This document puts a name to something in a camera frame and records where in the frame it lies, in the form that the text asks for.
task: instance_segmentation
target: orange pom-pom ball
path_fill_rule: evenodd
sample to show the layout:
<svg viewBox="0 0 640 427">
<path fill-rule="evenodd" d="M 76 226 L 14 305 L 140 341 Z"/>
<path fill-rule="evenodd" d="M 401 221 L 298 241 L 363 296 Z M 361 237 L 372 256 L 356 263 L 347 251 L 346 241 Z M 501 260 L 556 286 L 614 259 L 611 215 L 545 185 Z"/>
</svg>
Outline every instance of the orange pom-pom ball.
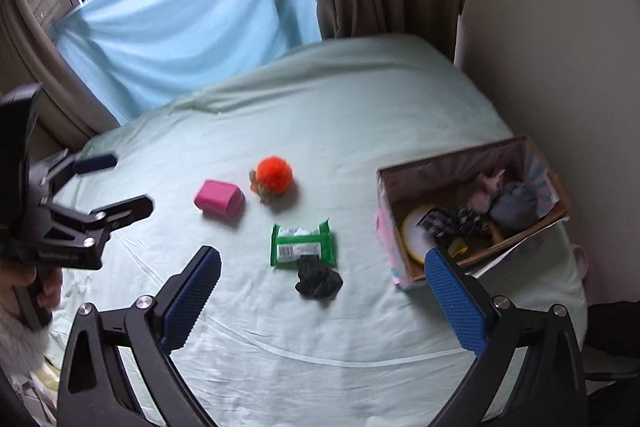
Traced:
<svg viewBox="0 0 640 427">
<path fill-rule="evenodd" d="M 273 194 L 282 194 L 291 186 L 293 172 L 282 158 L 270 156 L 258 163 L 255 168 L 255 180 Z"/>
</svg>

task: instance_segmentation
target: bed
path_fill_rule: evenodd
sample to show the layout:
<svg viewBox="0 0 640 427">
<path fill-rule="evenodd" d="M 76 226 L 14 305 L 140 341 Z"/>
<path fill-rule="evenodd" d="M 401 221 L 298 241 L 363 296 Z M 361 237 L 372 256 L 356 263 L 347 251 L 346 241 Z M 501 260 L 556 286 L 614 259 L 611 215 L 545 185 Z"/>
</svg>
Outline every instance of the bed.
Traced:
<svg viewBox="0 0 640 427">
<path fill-rule="evenodd" d="M 423 426 L 473 354 L 428 289 L 393 286 L 375 231 L 376 170 L 509 136 L 471 81 L 409 36 L 304 46 L 144 114 L 85 148 L 115 152 L 113 171 L 77 178 L 60 194 L 84 211 L 148 194 L 155 211 L 113 233 L 100 271 L 65 274 L 49 358 L 60 365 L 82 302 L 128 307 L 211 245 L 222 254 L 222 277 L 172 358 L 219 425 Z M 272 154 L 292 164 L 298 188 L 266 207 L 249 192 L 248 172 Z M 240 219 L 204 217 L 194 206 L 206 178 L 242 187 Z M 319 303 L 296 292 L 295 271 L 270 267 L 270 233 L 274 223 L 313 227 L 327 218 L 344 286 Z M 586 300 L 562 224 L 481 282 L 521 307 L 564 304 L 582 342 Z M 130 353 L 125 359 L 145 413 L 162 423 Z M 516 365 L 489 415 L 504 405 Z"/>
</svg>

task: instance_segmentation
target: hand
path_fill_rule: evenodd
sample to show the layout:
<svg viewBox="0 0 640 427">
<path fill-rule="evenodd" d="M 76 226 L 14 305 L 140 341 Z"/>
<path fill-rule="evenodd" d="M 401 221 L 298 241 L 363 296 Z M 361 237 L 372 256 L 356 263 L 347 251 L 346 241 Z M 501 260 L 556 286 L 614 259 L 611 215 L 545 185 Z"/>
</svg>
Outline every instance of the hand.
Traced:
<svg viewBox="0 0 640 427">
<path fill-rule="evenodd" d="M 29 286 L 36 279 L 36 269 L 17 261 L 0 263 L 0 305 L 17 319 L 21 318 L 20 306 L 15 298 L 14 287 Z M 42 284 L 42 292 L 38 295 L 38 304 L 52 310 L 60 304 L 62 291 L 62 270 L 55 268 Z"/>
</svg>

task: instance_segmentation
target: yellow round object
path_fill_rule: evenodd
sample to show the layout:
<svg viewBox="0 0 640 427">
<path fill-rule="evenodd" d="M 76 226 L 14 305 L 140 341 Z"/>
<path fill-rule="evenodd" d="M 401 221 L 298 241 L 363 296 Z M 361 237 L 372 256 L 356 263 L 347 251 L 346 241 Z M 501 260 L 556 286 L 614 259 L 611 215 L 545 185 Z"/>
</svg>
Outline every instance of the yellow round object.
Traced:
<svg viewBox="0 0 640 427">
<path fill-rule="evenodd" d="M 414 208 L 404 218 L 402 225 L 400 226 L 400 237 L 402 243 L 404 243 L 404 249 L 411 258 L 419 264 L 424 264 L 424 256 L 431 248 L 436 248 L 437 244 L 431 234 L 425 232 L 422 227 L 418 226 L 418 222 L 424 217 L 424 214 L 434 208 L 434 204 L 422 204 Z M 448 253 L 450 256 L 455 257 L 462 255 L 468 250 L 468 246 L 465 241 L 458 237 L 449 247 Z"/>
</svg>

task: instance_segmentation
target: black handle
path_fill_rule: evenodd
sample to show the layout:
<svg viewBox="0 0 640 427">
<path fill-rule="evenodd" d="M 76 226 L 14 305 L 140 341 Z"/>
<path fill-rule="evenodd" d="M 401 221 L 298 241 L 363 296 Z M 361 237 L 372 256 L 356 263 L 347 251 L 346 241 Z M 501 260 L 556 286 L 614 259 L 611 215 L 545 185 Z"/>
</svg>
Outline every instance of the black handle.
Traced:
<svg viewBox="0 0 640 427">
<path fill-rule="evenodd" d="M 15 287 L 15 297 L 22 312 L 22 321 L 30 330 L 38 331 L 48 326 L 52 319 L 49 310 L 42 308 L 38 304 L 38 295 L 42 293 L 42 283 L 47 280 L 52 268 L 38 267 L 36 280 L 27 287 Z"/>
</svg>

